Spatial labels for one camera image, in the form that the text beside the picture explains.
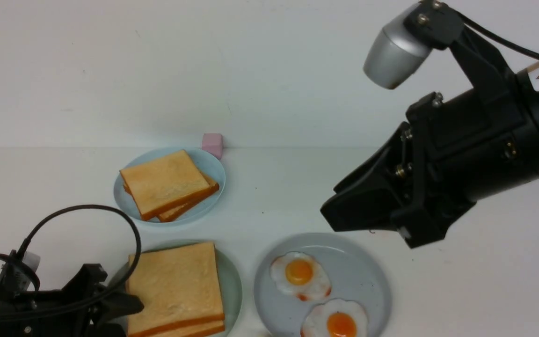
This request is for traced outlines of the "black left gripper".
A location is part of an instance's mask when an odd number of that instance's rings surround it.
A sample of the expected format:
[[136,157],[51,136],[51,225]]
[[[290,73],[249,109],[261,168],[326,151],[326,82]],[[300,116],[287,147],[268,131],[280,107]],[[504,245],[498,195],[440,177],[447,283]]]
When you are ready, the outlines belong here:
[[0,337],[126,337],[113,321],[144,309],[138,296],[113,292],[96,305],[54,313],[103,291],[107,273],[100,264],[84,264],[60,290],[24,292],[18,276],[8,264],[0,272]]

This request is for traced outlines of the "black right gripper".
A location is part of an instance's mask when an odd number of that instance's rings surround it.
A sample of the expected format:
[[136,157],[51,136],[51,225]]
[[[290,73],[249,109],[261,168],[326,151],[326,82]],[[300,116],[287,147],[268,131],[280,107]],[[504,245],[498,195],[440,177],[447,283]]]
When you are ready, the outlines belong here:
[[433,92],[406,117],[321,206],[334,232],[395,226],[410,248],[422,247],[444,239],[477,201],[532,179],[524,147],[532,122],[511,94],[484,103],[471,89],[444,102]]

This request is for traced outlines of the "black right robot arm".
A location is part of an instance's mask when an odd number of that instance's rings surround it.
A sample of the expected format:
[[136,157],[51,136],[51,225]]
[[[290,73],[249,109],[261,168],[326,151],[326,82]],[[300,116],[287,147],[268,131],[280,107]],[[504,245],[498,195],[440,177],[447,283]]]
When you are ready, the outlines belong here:
[[332,230],[398,232],[411,248],[443,240],[477,201],[539,179],[539,62],[508,77],[509,100],[475,89],[430,93],[320,209]]

